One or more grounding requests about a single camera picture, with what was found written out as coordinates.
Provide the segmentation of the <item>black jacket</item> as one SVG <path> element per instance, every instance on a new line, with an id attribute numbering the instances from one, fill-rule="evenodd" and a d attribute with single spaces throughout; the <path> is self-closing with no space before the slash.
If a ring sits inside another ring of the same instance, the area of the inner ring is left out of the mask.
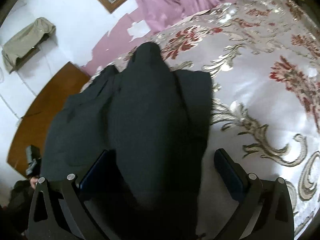
<path id="1" fill-rule="evenodd" d="M 171 71 L 155 43 L 139 46 L 119 72 L 107 66 L 53 119 L 41 175 L 65 179 L 107 158 L 85 192 L 111 239 L 195 239 L 212 81 Z"/>

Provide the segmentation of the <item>brown wooden headboard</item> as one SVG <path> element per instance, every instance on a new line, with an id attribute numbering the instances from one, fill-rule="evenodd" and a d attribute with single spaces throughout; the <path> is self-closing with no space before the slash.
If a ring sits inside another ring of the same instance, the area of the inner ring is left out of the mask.
<path id="1" fill-rule="evenodd" d="M 25 149 L 34 145 L 43 152 L 47 131 L 66 99 L 80 92 L 89 76 L 71 62 L 66 63 L 44 86 L 22 118 L 12 140 L 7 163 L 22 176 L 28 167 Z"/>

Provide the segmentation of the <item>beige cloth covered box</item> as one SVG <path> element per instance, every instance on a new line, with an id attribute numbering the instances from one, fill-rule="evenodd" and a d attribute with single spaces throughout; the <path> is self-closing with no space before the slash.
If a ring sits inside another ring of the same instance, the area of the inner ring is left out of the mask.
<path id="1" fill-rule="evenodd" d="M 18 70 L 24 58 L 41 42 L 51 37 L 56 26 L 44 17 L 37 18 L 3 45 L 2 58 L 6 71 L 11 74 Z"/>

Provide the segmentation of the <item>floral satin bedspread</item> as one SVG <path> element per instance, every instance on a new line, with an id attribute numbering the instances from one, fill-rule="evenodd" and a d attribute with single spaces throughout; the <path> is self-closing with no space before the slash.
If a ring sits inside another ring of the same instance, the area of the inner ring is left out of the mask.
<path id="1" fill-rule="evenodd" d="M 287 184 L 293 237 L 319 211 L 319 28 L 293 0 L 237 0 L 150 37 L 171 70 L 202 70 L 213 111 L 198 234 L 214 238 L 236 202 L 214 168 L 224 148 L 246 172 Z"/>

